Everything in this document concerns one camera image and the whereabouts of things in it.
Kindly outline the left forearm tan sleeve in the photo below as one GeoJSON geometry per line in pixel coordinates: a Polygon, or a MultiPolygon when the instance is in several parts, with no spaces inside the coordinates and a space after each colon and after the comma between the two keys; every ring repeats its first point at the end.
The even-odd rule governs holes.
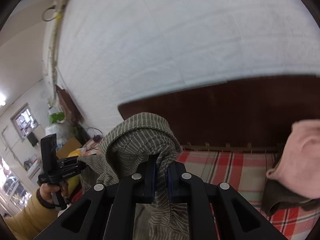
{"type": "Polygon", "coordinates": [[[31,196],[26,207],[4,222],[16,239],[34,239],[58,217],[54,204],[44,201],[38,188],[31,196]]]}

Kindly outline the person's left hand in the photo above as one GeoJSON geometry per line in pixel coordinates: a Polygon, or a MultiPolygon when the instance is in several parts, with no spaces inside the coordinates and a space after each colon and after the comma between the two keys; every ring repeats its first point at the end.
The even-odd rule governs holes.
{"type": "Polygon", "coordinates": [[[68,197],[68,183],[66,181],[60,185],[44,183],[39,190],[41,198],[50,204],[53,204],[52,194],[58,191],[61,191],[61,196],[68,197]]]}

